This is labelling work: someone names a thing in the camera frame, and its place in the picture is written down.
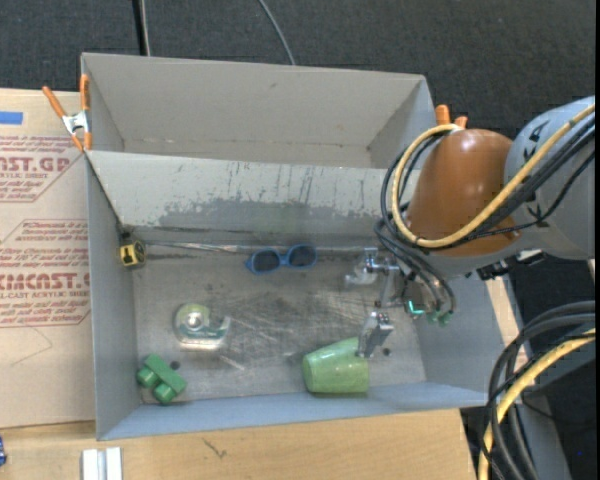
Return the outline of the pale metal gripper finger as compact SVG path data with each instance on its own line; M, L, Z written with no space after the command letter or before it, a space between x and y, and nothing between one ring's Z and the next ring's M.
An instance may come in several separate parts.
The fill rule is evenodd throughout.
M370 358L375 349L382 346L388 336L393 332L394 325L386 312L373 311L363 322L358 335L356 355Z
M378 277L379 271L377 255L377 248L365 248L361 256L354 263L352 271L344 276L344 285L350 288L373 284Z

